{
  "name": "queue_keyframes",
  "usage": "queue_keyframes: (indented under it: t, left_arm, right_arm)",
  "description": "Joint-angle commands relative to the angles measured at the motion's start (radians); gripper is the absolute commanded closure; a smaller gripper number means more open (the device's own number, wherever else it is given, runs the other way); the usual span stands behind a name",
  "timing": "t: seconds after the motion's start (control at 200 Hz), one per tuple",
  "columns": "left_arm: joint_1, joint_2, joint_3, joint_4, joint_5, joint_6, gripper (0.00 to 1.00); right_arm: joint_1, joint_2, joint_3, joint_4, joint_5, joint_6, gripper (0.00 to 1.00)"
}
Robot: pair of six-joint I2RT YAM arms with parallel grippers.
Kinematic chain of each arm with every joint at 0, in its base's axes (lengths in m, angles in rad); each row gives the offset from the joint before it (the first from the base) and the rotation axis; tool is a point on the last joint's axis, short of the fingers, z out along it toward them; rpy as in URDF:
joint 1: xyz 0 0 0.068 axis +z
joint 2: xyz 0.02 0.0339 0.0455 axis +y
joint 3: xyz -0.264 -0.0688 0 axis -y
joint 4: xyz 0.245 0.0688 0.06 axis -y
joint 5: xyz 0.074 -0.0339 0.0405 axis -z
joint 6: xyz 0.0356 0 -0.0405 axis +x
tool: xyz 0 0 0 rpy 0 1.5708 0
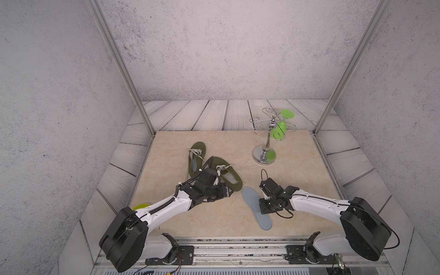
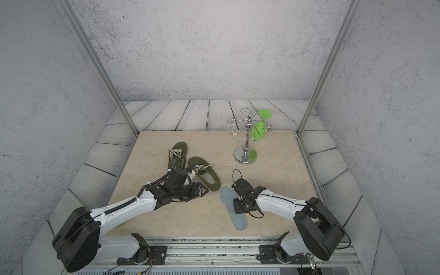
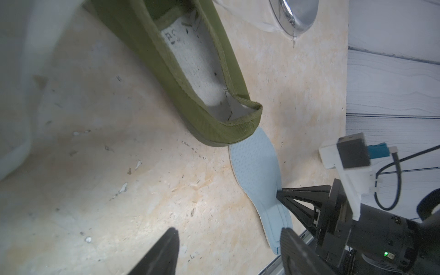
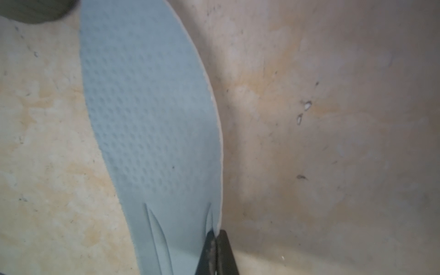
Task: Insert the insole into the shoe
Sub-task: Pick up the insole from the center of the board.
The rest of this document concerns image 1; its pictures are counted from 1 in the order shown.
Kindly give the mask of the grey insole one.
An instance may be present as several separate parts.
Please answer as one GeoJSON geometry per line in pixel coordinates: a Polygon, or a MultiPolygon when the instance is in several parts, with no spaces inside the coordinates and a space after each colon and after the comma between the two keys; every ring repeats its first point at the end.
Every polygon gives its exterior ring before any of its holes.
{"type": "Polygon", "coordinates": [[[262,214],[260,209],[259,200],[261,199],[259,193],[248,186],[245,186],[242,190],[242,197],[245,201],[245,203],[249,206],[251,209],[257,223],[259,224],[259,227],[262,230],[269,231],[272,226],[272,220],[268,214],[262,214]]]}

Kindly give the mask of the olive green shoe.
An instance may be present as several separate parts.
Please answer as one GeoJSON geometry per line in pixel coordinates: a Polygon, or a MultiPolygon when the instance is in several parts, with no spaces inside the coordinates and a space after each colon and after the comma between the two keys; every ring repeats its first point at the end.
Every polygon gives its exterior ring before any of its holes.
{"type": "Polygon", "coordinates": [[[235,168],[256,168],[256,166],[231,165],[220,157],[212,157],[209,167],[215,169],[217,175],[220,176],[221,182],[226,183],[228,188],[234,192],[240,191],[243,187],[243,181],[235,168]]]}
{"type": "Polygon", "coordinates": [[[189,176],[194,177],[204,164],[206,145],[204,142],[196,142],[189,150],[189,176]]]}

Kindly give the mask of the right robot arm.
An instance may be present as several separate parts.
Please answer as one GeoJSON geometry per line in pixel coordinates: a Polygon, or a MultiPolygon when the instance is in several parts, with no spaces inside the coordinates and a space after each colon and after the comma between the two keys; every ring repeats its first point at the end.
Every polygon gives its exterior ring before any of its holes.
{"type": "Polygon", "coordinates": [[[328,256],[356,253],[369,261],[378,261],[388,240],[395,233],[385,220],[363,198],[331,199],[311,194],[295,186],[278,185],[261,171],[259,200],[262,214],[278,214],[285,210],[293,218],[294,212],[305,212],[332,221],[341,227],[338,233],[311,234],[297,259],[320,264],[328,256]]]}

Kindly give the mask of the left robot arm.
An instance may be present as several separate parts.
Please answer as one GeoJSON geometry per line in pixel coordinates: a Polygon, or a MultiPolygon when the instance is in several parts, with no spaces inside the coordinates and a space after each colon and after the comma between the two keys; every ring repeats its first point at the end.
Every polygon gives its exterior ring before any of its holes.
{"type": "Polygon", "coordinates": [[[214,159],[210,157],[194,177],[177,184],[173,195],[141,209],[125,207],[118,212],[99,246],[119,273],[129,270],[139,260],[165,265],[179,261],[179,244],[172,236],[163,233],[149,237],[149,234],[178,214],[232,195],[233,190],[211,167],[214,159]]]}

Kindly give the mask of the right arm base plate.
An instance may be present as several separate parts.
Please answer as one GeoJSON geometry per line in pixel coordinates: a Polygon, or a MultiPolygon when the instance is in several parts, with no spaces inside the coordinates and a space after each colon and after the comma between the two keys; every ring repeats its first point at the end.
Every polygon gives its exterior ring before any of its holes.
{"type": "Polygon", "coordinates": [[[320,254],[314,246],[287,245],[285,248],[286,255],[284,258],[289,264],[331,265],[336,262],[335,254],[324,256],[320,254]]]}

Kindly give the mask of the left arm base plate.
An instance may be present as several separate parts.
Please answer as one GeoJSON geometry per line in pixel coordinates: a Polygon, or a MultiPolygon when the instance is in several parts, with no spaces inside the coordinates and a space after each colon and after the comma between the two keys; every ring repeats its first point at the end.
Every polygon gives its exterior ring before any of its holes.
{"type": "Polygon", "coordinates": [[[145,260],[146,265],[192,265],[194,260],[194,246],[173,247],[165,258],[149,258],[145,260]]]}

